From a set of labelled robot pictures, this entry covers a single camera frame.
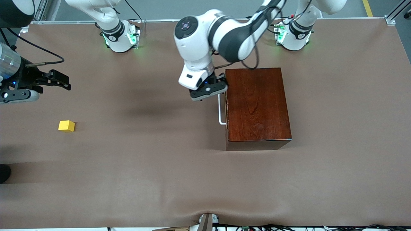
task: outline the white handle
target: white handle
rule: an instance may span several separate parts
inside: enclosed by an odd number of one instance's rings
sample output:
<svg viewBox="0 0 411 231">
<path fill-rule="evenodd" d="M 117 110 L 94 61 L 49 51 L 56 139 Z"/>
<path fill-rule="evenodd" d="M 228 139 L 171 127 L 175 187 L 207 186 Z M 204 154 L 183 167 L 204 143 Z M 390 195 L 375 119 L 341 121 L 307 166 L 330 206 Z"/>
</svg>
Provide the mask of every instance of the white handle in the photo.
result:
<svg viewBox="0 0 411 231">
<path fill-rule="evenodd" d="M 227 125 L 227 123 L 221 121 L 221 99 L 220 99 L 220 94 L 218 94 L 218 122 L 220 122 L 221 125 Z"/>
</svg>

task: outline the brown tabletop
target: brown tabletop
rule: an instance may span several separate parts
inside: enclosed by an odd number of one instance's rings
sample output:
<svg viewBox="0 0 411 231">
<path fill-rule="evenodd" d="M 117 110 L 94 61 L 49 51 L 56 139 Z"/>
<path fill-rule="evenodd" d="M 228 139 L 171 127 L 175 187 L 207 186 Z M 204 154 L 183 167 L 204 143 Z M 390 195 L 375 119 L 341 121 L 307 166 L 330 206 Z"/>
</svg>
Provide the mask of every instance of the brown tabletop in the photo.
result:
<svg viewBox="0 0 411 231">
<path fill-rule="evenodd" d="M 0 162 L 12 168 L 0 228 L 183 226 L 205 212 L 238 225 L 411 225 L 411 65 L 394 26 L 318 20 L 297 52 L 266 33 L 260 67 L 282 69 L 293 140 L 225 152 L 217 98 L 192 102 L 178 84 L 173 25 L 147 24 L 127 53 L 92 24 L 30 25 L 25 38 L 66 59 L 41 69 L 72 90 L 0 107 Z"/>
</svg>

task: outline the yellow cube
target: yellow cube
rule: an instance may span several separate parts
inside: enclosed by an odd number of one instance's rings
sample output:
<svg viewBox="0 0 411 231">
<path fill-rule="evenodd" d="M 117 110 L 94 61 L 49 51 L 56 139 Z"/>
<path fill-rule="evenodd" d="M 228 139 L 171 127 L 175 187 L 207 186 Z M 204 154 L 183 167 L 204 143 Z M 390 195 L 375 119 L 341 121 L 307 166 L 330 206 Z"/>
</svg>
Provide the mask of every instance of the yellow cube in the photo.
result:
<svg viewBox="0 0 411 231">
<path fill-rule="evenodd" d="M 74 126 L 76 124 L 70 120 L 62 120 L 58 125 L 58 130 L 62 132 L 74 132 Z"/>
</svg>

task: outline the wooden box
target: wooden box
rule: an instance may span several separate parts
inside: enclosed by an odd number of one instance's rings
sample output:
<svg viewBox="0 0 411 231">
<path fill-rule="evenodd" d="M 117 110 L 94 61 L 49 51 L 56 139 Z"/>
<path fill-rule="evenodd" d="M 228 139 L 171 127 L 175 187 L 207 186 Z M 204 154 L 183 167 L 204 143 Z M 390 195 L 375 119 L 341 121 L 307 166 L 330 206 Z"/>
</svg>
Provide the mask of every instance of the wooden box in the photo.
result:
<svg viewBox="0 0 411 231">
<path fill-rule="evenodd" d="M 276 150 L 291 141 L 280 68 L 227 69 L 226 149 Z"/>
</svg>

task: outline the yellow tape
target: yellow tape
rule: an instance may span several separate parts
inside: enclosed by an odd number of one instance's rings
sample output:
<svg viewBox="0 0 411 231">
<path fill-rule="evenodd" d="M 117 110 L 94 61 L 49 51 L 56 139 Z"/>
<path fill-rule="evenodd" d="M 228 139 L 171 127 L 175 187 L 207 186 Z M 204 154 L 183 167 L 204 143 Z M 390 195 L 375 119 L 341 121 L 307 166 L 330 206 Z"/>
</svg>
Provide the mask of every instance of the yellow tape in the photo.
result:
<svg viewBox="0 0 411 231">
<path fill-rule="evenodd" d="M 368 0 L 363 0 L 363 4 L 364 4 L 364 7 L 365 7 L 365 11 L 367 12 L 367 16 L 368 17 L 373 17 L 371 8 L 369 7 Z"/>
</svg>

